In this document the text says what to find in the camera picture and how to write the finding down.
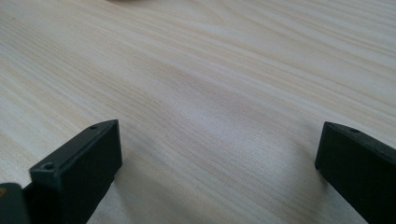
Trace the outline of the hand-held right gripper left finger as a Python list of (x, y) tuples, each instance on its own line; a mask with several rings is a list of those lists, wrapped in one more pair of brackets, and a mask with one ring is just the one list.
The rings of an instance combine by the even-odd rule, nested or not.
[(121, 166), (117, 120), (83, 130), (30, 168), (23, 196), (33, 224), (86, 224)]

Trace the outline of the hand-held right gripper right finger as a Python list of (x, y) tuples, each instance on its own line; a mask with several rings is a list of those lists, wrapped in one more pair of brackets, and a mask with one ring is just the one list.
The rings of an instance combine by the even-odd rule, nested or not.
[(315, 168), (369, 224), (396, 224), (396, 149), (326, 121)]

